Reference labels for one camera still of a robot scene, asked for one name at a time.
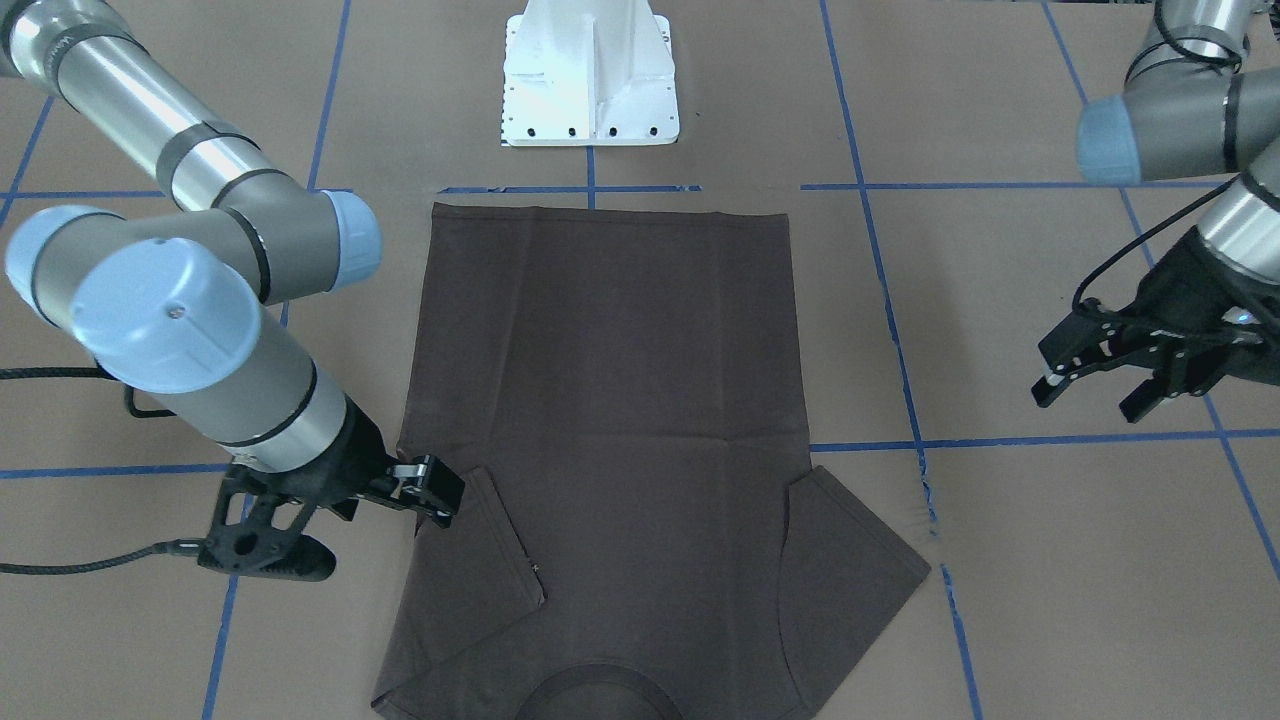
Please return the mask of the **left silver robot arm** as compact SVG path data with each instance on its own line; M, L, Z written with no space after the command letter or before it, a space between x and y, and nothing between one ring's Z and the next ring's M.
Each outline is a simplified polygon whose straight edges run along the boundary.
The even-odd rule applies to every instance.
M1120 94L1084 106L1076 164L1091 184L1228 176L1143 277L1106 307L1079 286L1039 342L1048 407L1074 382L1137 366L1151 375L1119 405L1130 423L1228 377L1275 386L1279 354L1277 69L1245 72L1247 33L1270 1L1157 1Z

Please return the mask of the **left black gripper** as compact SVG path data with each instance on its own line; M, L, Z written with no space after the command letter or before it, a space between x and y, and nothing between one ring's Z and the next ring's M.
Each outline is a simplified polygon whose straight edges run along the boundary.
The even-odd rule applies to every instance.
M1206 336L1233 329L1226 315L1239 307L1253 316L1242 329L1257 342L1208 343ZM1139 283L1124 314L1178 334L1165 359L1120 404L1137 424L1157 406L1183 395L1203 393L1224 377L1276 386L1277 283L1226 259L1190 228ZM1030 393L1038 407L1052 405L1075 380L1125 364L1133 347L1124 340L1137 319L1102 305L1074 305L1037 345L1043 374Z

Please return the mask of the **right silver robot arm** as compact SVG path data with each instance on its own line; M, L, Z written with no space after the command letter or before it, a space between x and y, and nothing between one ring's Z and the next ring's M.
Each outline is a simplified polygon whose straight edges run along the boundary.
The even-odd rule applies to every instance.
M177 205L128 220L61 205L14 232L5 272L110 377L154 396L291 502L358 497L447 527L462 480L398 466L379 429L276 322L381 264L372 209L310 191L172 76L105 1L5 1L3 76L64 101Z

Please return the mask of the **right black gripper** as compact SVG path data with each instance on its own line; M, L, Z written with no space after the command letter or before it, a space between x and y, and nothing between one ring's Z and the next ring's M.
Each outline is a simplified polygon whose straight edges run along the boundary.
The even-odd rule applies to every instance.
M330 445L294 470L270 475L270 491L288 501L328 510L352 521L361 501L410 510L420 521L452 527L465 496L465 480L440 459L424 455L398 462L387 454L381 432L355 401L346 401L343 424Z

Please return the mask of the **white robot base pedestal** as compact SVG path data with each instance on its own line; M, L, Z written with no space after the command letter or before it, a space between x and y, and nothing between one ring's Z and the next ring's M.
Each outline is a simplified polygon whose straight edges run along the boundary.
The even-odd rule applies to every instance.
M530 1L507 19L504 41L504 146L678 141L671 24L650 3Z

